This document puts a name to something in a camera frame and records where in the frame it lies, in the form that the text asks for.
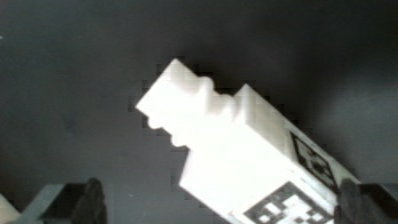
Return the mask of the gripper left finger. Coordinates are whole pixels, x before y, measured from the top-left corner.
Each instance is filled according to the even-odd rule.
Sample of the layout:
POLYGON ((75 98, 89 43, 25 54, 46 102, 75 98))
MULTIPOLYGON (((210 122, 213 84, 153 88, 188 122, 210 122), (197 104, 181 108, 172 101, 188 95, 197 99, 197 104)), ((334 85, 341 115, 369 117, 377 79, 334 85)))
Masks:
POLYGON ((99 180, 91 178, 83 183, 46 185, 16 224, 108 224, 99 180))

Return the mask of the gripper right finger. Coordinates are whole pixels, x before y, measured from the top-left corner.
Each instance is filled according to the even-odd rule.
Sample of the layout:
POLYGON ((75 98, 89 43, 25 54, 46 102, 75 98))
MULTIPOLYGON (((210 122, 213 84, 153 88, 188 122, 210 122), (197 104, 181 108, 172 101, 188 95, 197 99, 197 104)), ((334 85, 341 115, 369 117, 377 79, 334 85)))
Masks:
POLYGON ((341 181, 334 224, 398 224, 398 184, 341 181))

